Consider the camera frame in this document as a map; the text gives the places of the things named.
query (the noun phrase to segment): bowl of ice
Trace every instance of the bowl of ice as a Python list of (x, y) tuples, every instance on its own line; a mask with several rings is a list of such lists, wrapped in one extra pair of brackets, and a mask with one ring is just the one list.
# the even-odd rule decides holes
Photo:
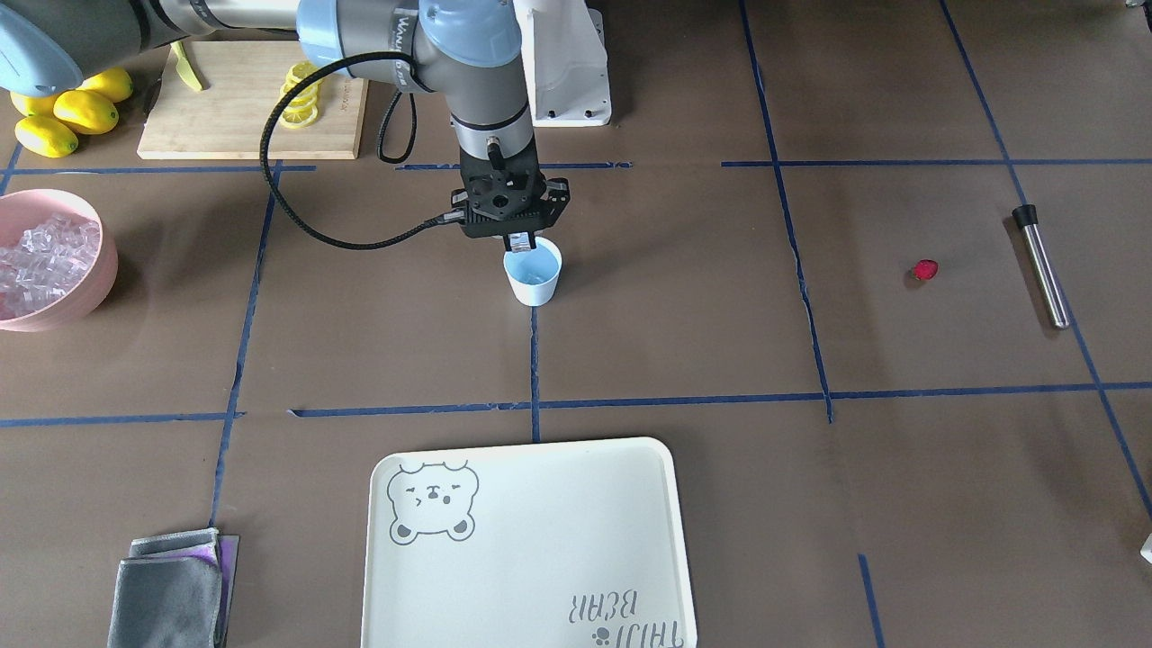
[(0, 196), (0, 330), (47, 331), (91, 312), (116, 279), (116, 246), (84, 198)]

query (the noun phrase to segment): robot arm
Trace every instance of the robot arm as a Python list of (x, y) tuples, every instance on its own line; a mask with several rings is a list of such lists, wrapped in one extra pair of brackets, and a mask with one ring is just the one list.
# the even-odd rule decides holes
[(250, 27), (295, 29), (318, 66), (382, 51), (414, 60), (347, 74), (444, 95), (464, 183), (452, 220), (468, 236), (535, 247), (567, 205), (568, 182), (540, 173), (509, 0), (0, 0), (0, 85), (47, 96), (185, 36)]

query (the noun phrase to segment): white tray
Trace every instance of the white tray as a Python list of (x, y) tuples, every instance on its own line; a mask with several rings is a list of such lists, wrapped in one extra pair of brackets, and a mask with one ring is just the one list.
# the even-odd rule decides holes
[(667, 447), (387, 457), (369, 496), (361, 646), (695, 648)]

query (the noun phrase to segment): red berry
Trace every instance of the red berry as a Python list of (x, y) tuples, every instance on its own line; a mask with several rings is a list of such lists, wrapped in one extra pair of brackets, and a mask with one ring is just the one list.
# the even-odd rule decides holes
[(937, 271), (940, 270), (940, 264), (932, 261), (931, 258), (923, 258), (916, 263), (916, 268), (912, 269), (912, 277), (916, 277), (920, 281), (927, 281), (929, 279), (935, 277)]

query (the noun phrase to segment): light blue joint cover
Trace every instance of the light blue joint cover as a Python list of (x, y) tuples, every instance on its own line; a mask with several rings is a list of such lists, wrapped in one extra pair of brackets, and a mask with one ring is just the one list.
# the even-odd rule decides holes
[[(300, 0), (296, 8), (296, 33), (304, 54), (317, 66), (323, 67), (344, 58), (336, 20), (336, 0)], [(351, 76), (348, 68), (340, 70), (340, 74)]]
[(0, 5), (0, 86), (50, 97), (84, 83), (76, 61), (28, 18)]
[(498, 68), (520, 55), (511, 0), (419, 0), (419, 7), (429, 40), (462, 63)]

